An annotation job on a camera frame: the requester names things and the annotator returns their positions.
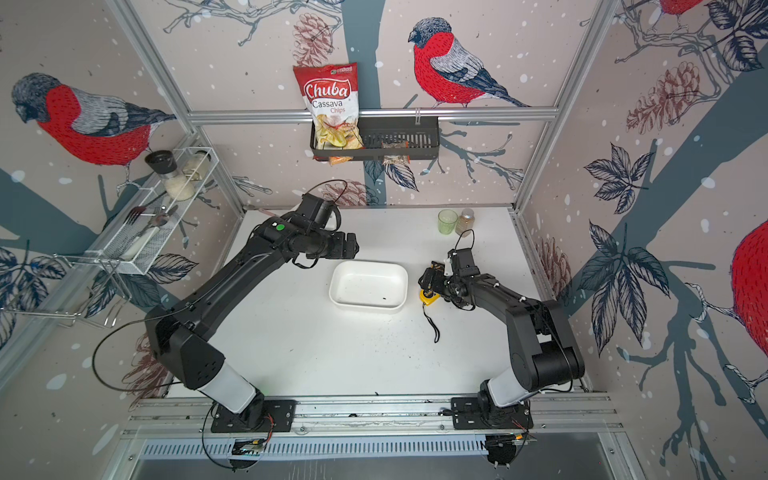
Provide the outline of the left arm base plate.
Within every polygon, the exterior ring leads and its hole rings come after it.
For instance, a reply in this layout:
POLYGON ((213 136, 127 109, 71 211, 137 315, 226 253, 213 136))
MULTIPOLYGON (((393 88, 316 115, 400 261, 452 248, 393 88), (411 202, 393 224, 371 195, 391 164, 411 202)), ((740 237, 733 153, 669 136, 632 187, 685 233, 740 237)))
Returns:
POLYGON ((233 413, 219 404, 213 413, 212 433, 284 433, 292 428, 298 402, 257 400, 242 413, 233 413))

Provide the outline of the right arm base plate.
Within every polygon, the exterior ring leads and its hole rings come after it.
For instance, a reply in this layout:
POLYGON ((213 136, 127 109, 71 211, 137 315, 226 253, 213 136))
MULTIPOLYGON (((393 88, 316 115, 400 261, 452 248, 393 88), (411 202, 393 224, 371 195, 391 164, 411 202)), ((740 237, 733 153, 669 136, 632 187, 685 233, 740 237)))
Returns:
POLYGON ((498 407, 477 396, 452 397, 447 415, 455 430, 529 430, 534 425, 528 401, 498 407))

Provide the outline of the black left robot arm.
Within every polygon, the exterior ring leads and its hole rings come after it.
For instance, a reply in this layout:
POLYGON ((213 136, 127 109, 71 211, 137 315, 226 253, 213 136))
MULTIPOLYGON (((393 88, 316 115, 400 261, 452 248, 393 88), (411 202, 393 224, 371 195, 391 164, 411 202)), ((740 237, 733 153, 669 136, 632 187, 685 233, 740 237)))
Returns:
POLYGON ((309 193, 295 209, 264 220, 200 289, 166 312, 155 309, 149 314, 145 325, 153 358, 186 388, 245 421, 260 422, 264 395, 209 340, 259 283, 300 255, 313 264, 355 258, 356 235, 342 232, 340 226, 337 204, 309 193))

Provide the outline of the yellow 3m tape measure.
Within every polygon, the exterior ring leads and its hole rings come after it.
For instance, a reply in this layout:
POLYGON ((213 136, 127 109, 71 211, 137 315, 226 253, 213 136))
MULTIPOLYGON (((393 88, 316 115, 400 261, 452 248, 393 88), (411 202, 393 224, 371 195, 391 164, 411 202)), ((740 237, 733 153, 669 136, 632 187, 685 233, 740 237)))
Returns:
POLYGON ((427 308, 431 306, 439 298, 440 298, 440 295, 435 292, 425 291, 425 290, 419 291, 419 299, 421 301, 422 313, 425 319, 427 320, 428 324, 433 330, 433 334, 434 334, 433 342, 435 344, 437 344, 440 341, 441 332, 438 326, 436 325, 435 321, 433 320, 433 318, 428 314, 427 308))

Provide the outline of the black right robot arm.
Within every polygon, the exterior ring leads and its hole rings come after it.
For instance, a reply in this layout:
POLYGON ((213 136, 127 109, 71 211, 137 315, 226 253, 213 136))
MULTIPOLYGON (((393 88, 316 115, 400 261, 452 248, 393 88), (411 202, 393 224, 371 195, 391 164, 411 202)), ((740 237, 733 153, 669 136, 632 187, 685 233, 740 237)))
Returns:
POLYGON ((504 324, 509 366, 481 383, 478 401, 486 414, 584 376, 583 356, 558 302, 526 297, 486 273, 449 276, 437 262, 425 269, 418 285, 427 300, 440 297, 461 310, 483 310, 504 324))

